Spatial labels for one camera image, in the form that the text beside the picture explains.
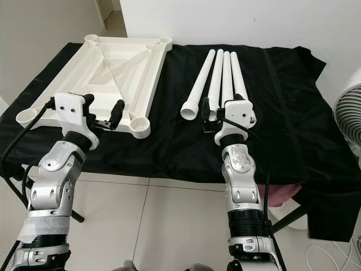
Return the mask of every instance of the black tablecloth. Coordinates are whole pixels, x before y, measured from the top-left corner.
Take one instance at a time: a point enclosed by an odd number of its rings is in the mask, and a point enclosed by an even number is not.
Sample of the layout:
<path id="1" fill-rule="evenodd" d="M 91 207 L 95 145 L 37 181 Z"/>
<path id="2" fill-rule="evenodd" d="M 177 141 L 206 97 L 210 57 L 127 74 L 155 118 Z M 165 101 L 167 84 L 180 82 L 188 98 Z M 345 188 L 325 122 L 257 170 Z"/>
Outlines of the black tablecloth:
<path id="1" fill-rule="evenodd" d="M 31 106 L 80 46 L 67 44 L 0 118 L 1 153 L 22 129 L 16 114 Z M 218 48 L 238 54 L 257 117 L 253 130 L 271 156 L 271 183 L 302 185 L 303 196 L 297 200 L 314 206 L 308 213 L 310 237 L 348 240 L 361 205 L 361 173 L 316 88 L 324 63 L 302 47 L 174 45 L 166 55 L 149 113 L 151 135 L 138 140 L 131 134 L 105 132 L 98 148 L 87 154 L 83 170 L 224 182 L 222 149 L 214 143 L 214 135 L 203 133 L 200 116 L 186 121 L 179 113 L 208 51 Z M 60 128 L 37 128 L 17 145 L 9 161 L 30 163 L 61 138 Z M 257 163 L 256 182 L 264 183 L 262 148 L 251 138 L 248 145 Z"/>

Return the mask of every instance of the fan grille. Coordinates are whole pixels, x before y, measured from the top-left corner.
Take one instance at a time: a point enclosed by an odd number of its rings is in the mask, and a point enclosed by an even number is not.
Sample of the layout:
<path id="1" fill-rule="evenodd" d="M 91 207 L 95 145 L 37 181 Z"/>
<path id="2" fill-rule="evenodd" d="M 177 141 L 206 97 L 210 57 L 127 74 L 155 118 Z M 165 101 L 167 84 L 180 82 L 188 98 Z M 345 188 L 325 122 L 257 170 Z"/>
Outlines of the fan grille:
<path id="1" fill-rule="evenodd" d="M 345 92 L 337 101 L 334 118 L 345 137 L 361 146 L 361 87 Z"/>

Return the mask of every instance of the white tape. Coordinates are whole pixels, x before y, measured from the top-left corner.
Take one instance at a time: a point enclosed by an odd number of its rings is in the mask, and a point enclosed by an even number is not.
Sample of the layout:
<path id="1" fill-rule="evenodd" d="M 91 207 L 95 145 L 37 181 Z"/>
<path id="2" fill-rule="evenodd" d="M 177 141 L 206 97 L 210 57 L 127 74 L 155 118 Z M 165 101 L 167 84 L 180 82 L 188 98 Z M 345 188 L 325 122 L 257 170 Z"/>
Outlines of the white tape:
<path id="1" fill-rule="evenodd" d="M 67 216 L 45 216 L 28 217 L 19 234 L 18 240 L 30 244 L 36 236 L 45 234 L 68 234 L 70 217 Z"/>

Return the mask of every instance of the white pipe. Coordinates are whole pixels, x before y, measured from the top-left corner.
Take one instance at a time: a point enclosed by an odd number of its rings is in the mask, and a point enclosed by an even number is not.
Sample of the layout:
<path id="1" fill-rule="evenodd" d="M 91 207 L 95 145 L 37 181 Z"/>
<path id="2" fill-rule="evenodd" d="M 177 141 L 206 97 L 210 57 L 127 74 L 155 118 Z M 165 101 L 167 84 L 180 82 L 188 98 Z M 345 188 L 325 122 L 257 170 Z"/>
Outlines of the white pipe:
<path id="1" fill-rule="evenodd" d="M 236 52 L 231 53 L 233 81 L 235 84 L 235 93 L 240 94 L 243 99 L 248 100 L 246 87 L 244 85 L 241 67 L 239 66 L 238 56 Z"/>
<path id="2" fill-rule="evenodd" d="M 227 100 L 233 100 L 231 57 L 228 51 L 223 55 L 222 107 Z"/>
<path id="3" fill-rule="evenodd" d="M 194 120 L 198 114 L 198 104 L 201 99 L 205 81 L 207 80 L 210 67 L 212 66 L 215 50 L 211 49 L 204 61 L 202 69 L 191 90 L 187 101 L 183 104 L 180 114 L 186 120 Z"/>
<path id="4" fill-rule="evenodd" d="M 210 80 L 208 98 L 209 98 L 209 120 L 214 121 L 217 117 L 217 109 L 219 108 L 219 93 L 221 92 L 223 50 L 217 51 L 213 68 L 212 79 Z"/>

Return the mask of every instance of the pink cloth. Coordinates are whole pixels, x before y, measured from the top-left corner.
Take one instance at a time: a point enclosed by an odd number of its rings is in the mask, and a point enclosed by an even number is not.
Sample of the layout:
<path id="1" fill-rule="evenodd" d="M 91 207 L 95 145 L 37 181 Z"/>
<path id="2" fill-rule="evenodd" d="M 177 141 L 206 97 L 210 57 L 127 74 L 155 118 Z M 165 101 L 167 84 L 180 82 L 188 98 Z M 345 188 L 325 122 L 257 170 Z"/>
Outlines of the pink cloth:
<path id="1" fill-rule="evenodd" d="M 265 185 L 257 185 L 258 191 L 263 200 L 265 196 Z M 269 207 L 281 207 L 284 202 L 296 195 L 301 185 L 270 185 L 268 191 L 268 206 Z"/>

